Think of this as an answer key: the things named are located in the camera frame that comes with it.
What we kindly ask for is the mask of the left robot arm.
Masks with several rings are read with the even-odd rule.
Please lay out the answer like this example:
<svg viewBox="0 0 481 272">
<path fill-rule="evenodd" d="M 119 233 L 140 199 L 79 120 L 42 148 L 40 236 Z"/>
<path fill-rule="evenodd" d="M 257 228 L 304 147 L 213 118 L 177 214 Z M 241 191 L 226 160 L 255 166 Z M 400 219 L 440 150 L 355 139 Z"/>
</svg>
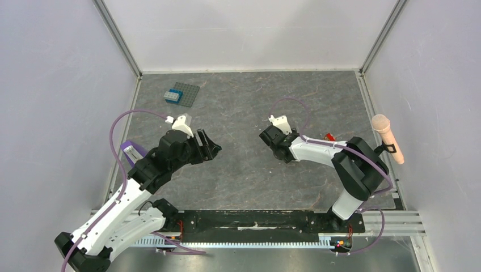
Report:
<svg viewBox="0 0 481 272">
<path fill-rule="evenodd" d="M 169 182 L 172 174 L 186 164 L 212 160 L 221 146 L 199 129 L 190 137 L 180 130 L 169 130 L 129 171 L 126 183 L 84 225 L 73 233 L 61 232 L 54 240 L 64 257 L 63 268 L 74 271 L 106 271 L 128 247 L 144 236 L 178 224 L 176 210 L 162 199 L 144 214 L 126 223 L 126 218 Z"/>
</svg>

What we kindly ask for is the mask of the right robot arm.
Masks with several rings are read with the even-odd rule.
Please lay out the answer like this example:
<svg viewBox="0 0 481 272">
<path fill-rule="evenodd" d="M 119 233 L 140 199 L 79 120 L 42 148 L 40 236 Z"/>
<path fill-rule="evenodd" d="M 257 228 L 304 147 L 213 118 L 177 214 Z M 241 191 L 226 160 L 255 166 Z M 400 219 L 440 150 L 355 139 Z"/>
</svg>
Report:
<svg viewBox="0 0 481 272">
<path fill-rule="evenodd" d="M 392 183 L 389 169 L 379 157 L 382 150 L 372 149 L 362 138 L 349 141 L 325 141 L 287 132 L 269 125 L 259 135 L 272 150 L 274 157 L 285 163 L 310 161 L 332 167 L 343 191 L 329 209 L 328 225 L 334 231 L 342 231 L 350 225 L 351 216 L 364 202 L 379 193 L 383 181 Z"/>
</svg>

